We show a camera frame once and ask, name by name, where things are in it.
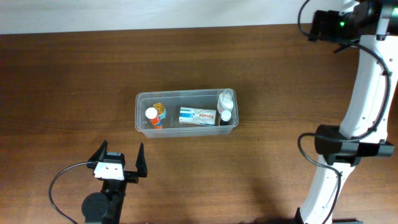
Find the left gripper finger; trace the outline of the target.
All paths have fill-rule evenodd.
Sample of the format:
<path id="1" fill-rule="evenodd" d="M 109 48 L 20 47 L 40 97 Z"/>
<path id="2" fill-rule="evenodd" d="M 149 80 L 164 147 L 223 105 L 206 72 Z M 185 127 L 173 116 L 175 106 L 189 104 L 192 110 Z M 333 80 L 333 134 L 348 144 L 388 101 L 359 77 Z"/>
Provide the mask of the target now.
<path id="1" fill-rule="evenodd" d="M 88 162 L 102 162 L 107 152 L 108 142 L 104 140 L 99 149 L 88 159 Z"/>
<path id="2" fill-rule="evenodd" d="M 146 159 L 144 155 L 144 143 L 142 142 L 139 147 L 139 152 L 136 159 L 137 172 L 148 172 Z"/>

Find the orange tablet tube white cap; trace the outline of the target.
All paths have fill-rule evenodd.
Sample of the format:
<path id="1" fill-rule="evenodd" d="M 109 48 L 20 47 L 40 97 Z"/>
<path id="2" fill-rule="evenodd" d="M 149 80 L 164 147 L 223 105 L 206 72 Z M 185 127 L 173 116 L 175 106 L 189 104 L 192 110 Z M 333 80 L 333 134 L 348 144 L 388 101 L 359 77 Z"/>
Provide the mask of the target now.
<path id="1" fill-rule="evenodd" d="M 155 108 L 150 107 L 150 108 L 146 109 L 145 116 L 147 119 L 150 120 L 151 124 L 153 125 L 153 127 L 155 129 L 163 128 L 162 122 L 158 116 L 158 111 Z"/>

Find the small jar gold lid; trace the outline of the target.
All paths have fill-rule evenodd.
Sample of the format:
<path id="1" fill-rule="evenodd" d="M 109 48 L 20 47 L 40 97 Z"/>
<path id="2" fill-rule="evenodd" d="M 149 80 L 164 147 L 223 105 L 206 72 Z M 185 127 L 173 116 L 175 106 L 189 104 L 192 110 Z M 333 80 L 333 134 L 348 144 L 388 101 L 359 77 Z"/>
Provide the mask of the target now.
<path id="1" fill-rule="evenodd" d="M 164 119 L 167 115 L 167 110 L 162 103 L 155 103 L 153 107 L 157 110 L 159 119 Z"/>

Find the white Panadol box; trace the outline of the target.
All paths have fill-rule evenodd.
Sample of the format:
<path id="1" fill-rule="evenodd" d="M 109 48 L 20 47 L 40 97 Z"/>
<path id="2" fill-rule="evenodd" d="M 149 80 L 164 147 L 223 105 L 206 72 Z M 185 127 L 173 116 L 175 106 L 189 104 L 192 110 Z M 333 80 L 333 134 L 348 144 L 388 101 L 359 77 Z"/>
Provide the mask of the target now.
<path id="1" fill-rule="evenodd" d="M 215 125 L 215 118 L 215 110 L 181 107 L 178 120 L 179 123 L 183 124 L 213 126 Z"/>

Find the dark bottle white cap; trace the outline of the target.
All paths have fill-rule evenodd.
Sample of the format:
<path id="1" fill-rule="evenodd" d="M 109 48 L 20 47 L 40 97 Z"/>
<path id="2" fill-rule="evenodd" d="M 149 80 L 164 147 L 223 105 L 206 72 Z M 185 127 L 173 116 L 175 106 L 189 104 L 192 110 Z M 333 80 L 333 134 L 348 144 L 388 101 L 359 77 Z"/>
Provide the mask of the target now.
<path id="1" fill-rule="evenodd" d="M 220 126 L 227 126 L 227 125 L 229 125 L 229 123 L 230 123 L 230 121 L 231 121 L 231 117 L 232 117 L 231 112 L 228 111 L 228 110 L 224 110 L 224 111 L 220 114 L 219 125 L 220 125 Z"/>

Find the white spray bottle clear cap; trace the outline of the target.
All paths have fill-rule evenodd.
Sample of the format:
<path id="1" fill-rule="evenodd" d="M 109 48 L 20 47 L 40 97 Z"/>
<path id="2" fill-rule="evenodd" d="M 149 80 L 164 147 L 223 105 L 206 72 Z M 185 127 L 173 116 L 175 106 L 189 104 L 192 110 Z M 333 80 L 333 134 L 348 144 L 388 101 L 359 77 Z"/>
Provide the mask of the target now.
<path id="1" fill-rule="evenodd" d="M 232 112 L 234 108 L 233 101 L 234 92 L 232 89 L 225 89 L 222 93 L 219 94 L 218 102 L 217 102 L 217 110 L 219 114 L 222 114 L 224 111 Z"/>

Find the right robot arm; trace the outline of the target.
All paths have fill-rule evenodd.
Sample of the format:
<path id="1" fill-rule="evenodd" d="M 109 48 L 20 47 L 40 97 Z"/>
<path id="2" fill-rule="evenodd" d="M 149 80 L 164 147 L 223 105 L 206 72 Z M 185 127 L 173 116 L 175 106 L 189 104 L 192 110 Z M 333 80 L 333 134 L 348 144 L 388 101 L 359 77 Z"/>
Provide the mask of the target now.
<path id="1" fill-rule="evenodd" d="M 343 11 L 313 15 L 309 41 L 359 49 L 351 101 L 339 126 L 321 124 L 312 133 L 318 160 L 303 157 L 317 169 L 295 223 L 332 223 L 344 183 L 364 157 L 390 157 L 389 110 L 397 85 L 397 1 L 354 1 Z"/>

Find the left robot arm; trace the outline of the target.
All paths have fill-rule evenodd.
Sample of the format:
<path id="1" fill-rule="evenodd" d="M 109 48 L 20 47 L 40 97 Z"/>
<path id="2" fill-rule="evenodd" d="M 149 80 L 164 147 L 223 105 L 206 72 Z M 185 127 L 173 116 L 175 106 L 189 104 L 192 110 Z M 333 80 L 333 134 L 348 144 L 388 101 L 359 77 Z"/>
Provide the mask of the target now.
<path id="1" fill-rule="evenodd" d="M 139 147 L 136 171 L 124 170 L 124 154 L 108 152 L 107 147 L 108 142 L 103 141 L 86 165 L 103 184 L 100 192 L 89 194 L 82 203 L 81 212 L 85 223 L 119 223 L 127 184 L 136 184 L 140 178 L 148 175 L 143 144 Z"/>

